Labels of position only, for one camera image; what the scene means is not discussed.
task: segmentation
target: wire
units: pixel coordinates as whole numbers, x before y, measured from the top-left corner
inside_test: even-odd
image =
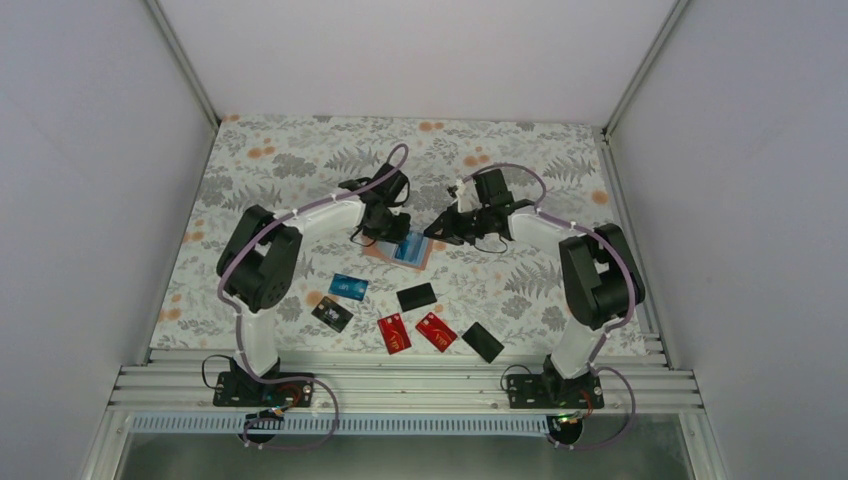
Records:
[[[583,418],[589,418],[592,416],[592,412],[595,411],[595,408],[592,406],[592,397],[589,396],[589,392],[586,390],[580,390],[580,395],[583,395],[583,399],[586,400],[586,416]]]
[[[501,241],[501,243],[503,243],[503,244],[504,244],[504,249],[503,249],[503,250],[500,250],[500,251],[494,251],[494,250],[483,250],[482,248],[478,247],[476,243],[474,244],[474,248],[476,248],[478,252],[483,252],[483,253],[497,253],[497,254],[500,254],[500,253],[506,253],[506,252],[507,252],[507,250],[509,250],[509,245],[507,245],[507,243],[503,240],[503,237],[502,237],[502,236],[498,236],[498,239]]]
[[[303,389],[297,385],[289,383],[278,388],[277,392],[283,392],[286,390],[294,392],[292,395],[292,404],[289,408],[296,407],[297,404],[300,403],[300,397],[303,395]]]
[[[226,358],[227,360],[233,359],[233,357],[228,357],[226,355],[215,354],[209,355],[208,357],[204,358],[202,362],[200,362],[200,374],[203,375],[203,384],[206,385],[206,388],[211,388],[212,390],[216,390],[216,388],[212,385],[209,385],[209,382],[206,380],[206,361],[214,357]]]
[[[525,370],[528,374],[533,375],[533,372],[531,372],[531,371],[530,371],[530,369],[529,369],[529,368],[527,368],[527,367],[525,367],[524,365],[515,364],[515,365],[510,365],[510,366],[506,367],[506,370],[504,370],[504,373],[502,373],[502,374],[501,374],[501,390],[503,390],[504,392],[509,391],[509,390],[507,390],[507,389],[503,386],[503,379],[506,377],[506,372],[508,372],[508,371],[509,371],[509,369],[511,369],[511,368],[515,368],[515,367],[521,367],[521,368],[523,368],[523,369],[524,369],[524,370]]]
[[[538,209],[539,205],[542,204],[542,200],[545,199],[545,195],[548,194],[548,187],[547,187],[547,185],[545,185],[545,181],[542,180],[542,177],[540,177],[538,173],[534,172],[533,170],[530,170],[529,168],[525,167],[524,165],[519,165],[517,163],[506,163],[506,162],[493,163],[491,165],[487,165],[487,166],[477,170],[476,172],[472,173],[471,175],[466,176],[465,178],[462,179],[462,183],[467,183],[469,180],[471,180],[471,178],[474,175],[477,175],[477,174],[483,173],[483,172],[487,172],[489,170],[494,170],[496,168],[501,168],[501,167],[515,168],[515,169],[518,169],[518,170],[523,170],[523,171],[529,173],[533,178],[536,179],[536,182],[539,183],[539,187],[542,188],[542,194],[539,195],[539,198],[537,198],[535,202],[533,202],[536,205],[536,208]]]
[[[385,182],[392,175],[394,175],[395,173],[397,173],[400,170],[400,168],[403,166],[404,163],[406,163],[406,160],[409,157],[409,147],[405,143],[399,143],[399,144],[395,145],[395,147],[392,149],[391,152],[389,152],[389,156],[386,158],[386,162],[387,163],[390,162],[392,157],[394,156],[395,152],[397,152],[401,148],[404,149],[403,158],[401,158],[401,160],[398,162],[397,165],[395,165],[394,168],[392,168],[391,170],[386,172],[385,175],[378,178],[373,183],[365,185],[365,186],[358,188],[358,189],[356,189],[352,192],[343,192],[339,195],[330,196],[330,197],[322,198],[320,200],[316,200],[312,203],[309,203],[309,204],[299,208],[297,211],[298,212],[307,212],[309,210],[312,210],[313,208],[316,208],[316,207],[319,207],[319,206],[322,206],[322,205],[326,205],[330,202],[334,202],[334,201],[338,201],[338,200],[344,200],[346,198],[350,198],[350,197],[353,197],[355,195],[359,195],[362,192],[366,192],[368,190],[371,190],[374,187]],[[338,429],[338,427],[339,427],[339,401],[338,401],[338,398],[336,398],[336,394],[333,392],[333,390],[326,383],[322,382],[321,380],[318,380],[317,378],[294,376],[294,377],[284,377],[284,378],[276,378],[276,379],[273,379],[273,380],[269,380],[269,379],[264,379],[264,378],[260,377],[259,375],[257,375],[256,372],[253,370],[253,367],[250,366],[250,361],[248,360],[247,354],[245,353],[245,350],[244,350],[244,337],[243,337],[243,334],[242,334],[242,323],[244,321],[244,314],[242,312],[241,305],[239,305],[238,303],[236,303],[235,301],[233,301],[232,299],[227,297],[227,295],[224,292],[224,286],[227,285],[227,282],[229,281],[229,279],[232,276],[233,271],[236,269],[236,267],[238,267],[238,265],[241,263],[241,261],[244,260],[244,257],[246,257],[247,254],[250,251],[252,251],[254,247],[256,247],[256,244],[259,243],[260,240],[265,238],[272,230],[277,228],[277,226],[282,225],[284,222],[286,222],[287,220],[289,220],[292,217],[294,217],[294,212],[287,213],[287,214],[283,215],[282,217],[280,217],[280,218],[274,220],[273,222],[269,223],[267,226],[265,226],[265,228],[260,230],[259,233],[254,235],[254,237],[251,238],[249,242],[247,242],[247,244],[235,256],[235,258],[233,258],[233,261],[230,262],[230,264],[226,268],[226,270],[224,270],[224,274],[221,275],[221,280],[218,282],[218,289],[217,289],[218,299],[220,299],[222,302],[224,302],[225,304],[232,307],[233,310],[236,313],[236,348],[238,349],[238,355],[241,357],[242,364],[244,365],[244,370],[245,370],[245,372],[247,372],[247,374],[250,376],[250,378],[252,378],[256,382],[266,384],[266,385],[276,385],[276,384],[279,384],[279,383],[290,383],[290,382],[294,382],[294,381],[311,381],[311,382],[315,383],[316,385],[320,386],[321,388],[323,388],[324,390],[326,390],[327,394],[330,395],[330,399],[333,401],[333,423],[330,426],[330,430],[327,432],[326,435],[324,435],[323,437],[321,437],[319,440],[317,440],[314,443],[311,443],[311,444],[308,444],[308,445],[303,445],[303,446],[278,447],[278,446],[269,445],[267,447],[263,447],[263,448],[267,448],[269,450],[280,450],[280,451],[314,450],[314,449],[320,447],[321,445],[323,445],[324,443],[326,443],[327,440],[332,438],[333,434],[336,433],[336,429]],[[248,423],[246,425],[245,439],[247,438],[247,436],[246,436],[247,428],[249,428],[250,425],[251,425],[250,423]],[[250,440],[245,440],[245,445],[247,445],[247,446],[253,445],[253,446],[258,447],[260,444],[257,444],[255,442],[251,442]]]
[[[353,235],[351,235],[348,240],[350,240],[350,242],[355,244],[355,245],[359,245],[360,247],[365,247],[365,248],[368,248],[371,245],[374,245],[375,243],[377,243],[377,240],[373,240],[373,239],[371,240],[371,243],[369,243],[367,245],[364,244],[364,243],[359,243],[356,240],[354,240],[354,238],[356,238],[356,236],[359,235],[359,232],[361,232],[361,231],[362,231],[362,226],[357,227],[356,231],[353,232]]]
[[[627,379],[624,378],[624,375],[622,375],[621,372],[619,372],[618,370],[616,370],[612,367],[592,368],[590,371],[592,372],[592,375],[598,376],[598,374],[603,370],[612,372],[615,375],[617,375],[618,378],[620,378],[621,381],[624,382],[624,386],[627,387],[627,393],[630,394],[630,416],[627,417],[627,423],[624,424],[624,426],[621,428],[621,430],[618,431],[618,433],[613,435],[608,440],[604,440],[603,442],[600,442],[600,443],[594,443],[592,445],[562,445],[558,441],[556,441],[556,439],[554,439],[550,434],[548,434],[547,435],[548,441],[554,444],[554,448],[564,448],[564,449],[574,450],[574,451],[578,451],[578,452],[585,452],[585,451],[588,451],[588,450],[597,450],[599,448],[608,447],[608,446],[618,442],[619,440],[624,438],[624,435],[626,435],[627,432],[630,431],[630,429],[633,428],[633,419],[636,418],[636,394],[633,393],[633,387],[630,385],[630,382],[628,382]]]

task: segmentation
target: white panel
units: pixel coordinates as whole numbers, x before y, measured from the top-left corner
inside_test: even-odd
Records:
[[[3,2],[0,72],[0,478],[75,478],[211,129],[140,1]]]
[[[692,2],[616,133],[734,478],[848,471],[846,25],[843,0]]]
[[[673,0],[163,0],[219,114],[602,125]]]

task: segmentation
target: black cable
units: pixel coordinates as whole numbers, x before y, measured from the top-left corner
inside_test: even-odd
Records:
[[[496,252],[494,250],[483,250],[482,248],[478,247],[476,243],[474,244],[474,248],[476,248],[478,252],[483,252],[483,253],[497,253],[497,254],[506,253],[507,250],[509,250],[509,245],[507,245],[507,243],[504,241],[502,236],[498,236],[498,240],[500,240],[501,243],[504,244],[504,249],[501,250],[501,251]]]
[[[530,375],[533,375],[533,372],[531,372],[531,371],[530,371],[530,369],[529,369],[529,368],[527,368],[527,367],[525,367],[524,365],[515,364],[515,365],[510,365],[510,366],[506,367],[506,370],[504,370],[504,373],[502,373],[502,374],[501,374],[501,390],[503,390],[504,392],[507,392],[507,391],[508,391],[508,390],[507,390],[506,388],[504,388],[504,386],[503,386],[503,379],[504,379],[504,377],[506,377],[506,372],[508,372],[510,368],[515,368],[515,367],[521,367],[521,368],[523,368],[524,370],[526,370],[526,371],[527,371],[527,373],[529,373]]]
[[[359,243],[359,242],[357,242],[356,240],[354,240],[354,238],[355,238],[357,235],[359,235],[359,232],[361,232],[361,231],[362,231],[362,229],[363,229],[362,225],[360,225],[360,226],[356,227],[356,231],[354,231],[354,232],[353,232],[353,235],[351,235],[351,236],[350,236],[350,238],[349,238],[349,240],[351,241],[351,243],[354,243],[354,244],[356,244],[356,245],[359,245],[360,247],[366,247],[366,248],[368,248],[368,247],[370,247],[371,245],[374,245],[375,243],[377,243],[377,240],[371,240],[371,243],[369,243],[368,245],[366,245],[366,244],[364,244],[364,243]]]
[[[204,385],[206,385],[206,388],[211,388],[212,390],[215,390],[215,387],[209,385],[209,382],[206,381],[206,361],[214,357],[226,358],[227,360],[233,359],[233,357],[228,357],[226,355],[215,354],[209,355],[208,357],[204,358],[202,362],[200,362],[200,374],[203,375],[203,383]]]

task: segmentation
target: floral pattern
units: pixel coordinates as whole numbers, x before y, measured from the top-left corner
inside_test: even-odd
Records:
[[[591,128],[585,125],[233,115],[212,149],[189,227],[159,315],[154,348],[234,348],[233,312],[215,295],[215,265],[242,212],[301,206],[327,195],[339,182],[370,176],[399,142],[410,147],[403,168],[410,178],[413,229],[421,231],[451,203],[446,188],[492,162],[515,162],[539,172],[548,185],[545,209],[585,225],[611,221],[612,210]],[[516,198],[535,199],[534,179],[504,170]],[[559,341],[569,314],[559,261],[509,242],[503,254],[436,242],[427,269],[417,271],[364,256],[337,232],[305,245],[288,295],[277,305],[281,349],[385,352],[377,319],[399,310],[395,292],[430,282],[438,303],[403,313],[415,353],[439,352],[415,331],[436,312],[458,334],[480,322],[508,354],[544,354]],[[501,250],[496,241],[480,244]],[[342,333],[311,315],[334,273],[369,280],[362,302],[336,299],[353,312]],[[602,352],[644,355],[638,322],[617,330]],[[474,352],[463,341],[445,354]]]

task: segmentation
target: credit card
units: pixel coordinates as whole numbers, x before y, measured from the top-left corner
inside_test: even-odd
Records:
[[[386,342],[386,349],[389,351],[389,355],[394,355],[412,346],[412,343],[409,341],[409,335],[406,333],[406,327],[403,326],[403,320],[401,320],[399,314],[396,313],[377,320],[377,326],[383,335],[383,341]]]
[[[492,363],[503,350],[503,344],[479,322],[474,322],[474,325],[462,334],[462,339],[487,363]]]
[[[427,337],[427,340],[430,340],[430,343],[440,352],[447,350],[450,344],[456,340],[456,333],[433,313],[428,313],[424,319],[415,325],[415,329],[421,332],[421,335]]]
[[[340,297],[359,300],[360,302],[365,298],[365,290],[367,288],[368,280],[348,277],[341,273],[333,275],[333,281],[330,282],[330,293]]]
[[[312,315],[326,323],[333,330],[341,333],[347,322],[353,318],[353,314],[344,307],[334,302],[330,297],[324,297],[312,310]]]

